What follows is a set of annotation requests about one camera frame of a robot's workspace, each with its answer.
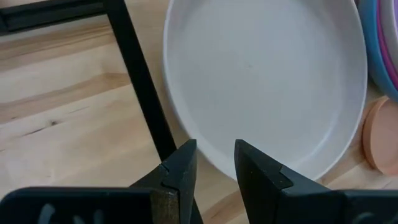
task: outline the light wood surface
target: light wood surface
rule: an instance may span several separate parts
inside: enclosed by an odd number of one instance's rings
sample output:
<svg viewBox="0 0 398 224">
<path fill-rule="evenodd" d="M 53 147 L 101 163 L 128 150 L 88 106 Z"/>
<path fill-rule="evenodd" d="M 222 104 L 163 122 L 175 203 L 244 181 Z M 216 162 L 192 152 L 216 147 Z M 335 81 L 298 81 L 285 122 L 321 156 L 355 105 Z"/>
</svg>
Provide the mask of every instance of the light wood surface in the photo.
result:
<svg viewBox="0 0 398 224">
<path fill-rule="evenodd" d="M 0 7 L 35 0 L 0 0 Z M 165 0 L 127 0 L 176 143 L 187 135 L 161 72 Z M 379 95 L 370 87 L 368 101 Z M 361 128 L 319 183 L 395 189 L 364 160 Z M 105 16 L 0 37 L 0 196 L 30 185 L 128 186 L 160 160 Z M 205 223 L 247 223 L 238 185 L 199 153 L 195 196 Z"/>
</svg>

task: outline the pink plate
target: pink plate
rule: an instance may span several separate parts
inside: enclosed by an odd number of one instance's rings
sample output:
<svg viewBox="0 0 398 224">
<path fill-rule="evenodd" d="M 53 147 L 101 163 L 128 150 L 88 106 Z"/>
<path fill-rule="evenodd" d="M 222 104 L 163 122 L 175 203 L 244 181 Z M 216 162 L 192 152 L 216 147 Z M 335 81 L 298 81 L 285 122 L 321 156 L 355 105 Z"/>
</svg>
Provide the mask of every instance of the pink plate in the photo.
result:
<svg viewBox="0 0 398 224">
<path fill-rule="evenodd" d="M 377 1 L 377 33 L 379 36 L 379 44 L 380 44 L 380 50 L 381 50 L 381 55 L 383 57 L 384 65 L 386 66 L 388 75 L 393 82 L 396 90 L 398 90 L 398 74 L 396 71 L 396 68 L 394 67 L 394 64 L 392 63 L 390 54 L 387 49 L 386 45 L 386 39 L 384 37 L 384 33 L 382 31 L 382 25 L 381 25 L 381 13 L 380 13 L 380 2 L 383 0 L 378 0 Z"/>
</svg>

